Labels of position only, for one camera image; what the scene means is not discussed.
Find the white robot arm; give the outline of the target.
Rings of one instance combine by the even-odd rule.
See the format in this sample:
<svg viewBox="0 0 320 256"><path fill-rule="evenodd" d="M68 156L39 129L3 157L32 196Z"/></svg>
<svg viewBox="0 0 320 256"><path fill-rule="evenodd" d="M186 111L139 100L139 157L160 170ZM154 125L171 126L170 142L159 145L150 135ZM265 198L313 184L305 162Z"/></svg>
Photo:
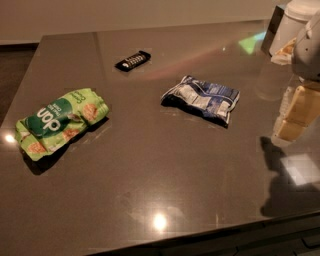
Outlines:
<svg viewBox="0 0 320 256"><path fill-rule="evenodd" d="M271 141L295 142L320 116L320 0L291 0L269 50L271 61L289 64L301 81L283 95Z"/></svg>

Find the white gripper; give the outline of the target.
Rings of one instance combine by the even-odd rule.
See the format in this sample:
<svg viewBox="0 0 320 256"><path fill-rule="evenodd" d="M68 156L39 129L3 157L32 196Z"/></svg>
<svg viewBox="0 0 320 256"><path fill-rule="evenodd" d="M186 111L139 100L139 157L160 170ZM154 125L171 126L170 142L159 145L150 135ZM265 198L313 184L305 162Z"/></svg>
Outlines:
<svg viewBox="0 0 320 256"><path fill-rule="evenodd" d="M292 70L304 80L320 81L320 11L299 31L292 54ZM320 89L288 87L283 94L273 137L293 142L320 116Z"/></svg>

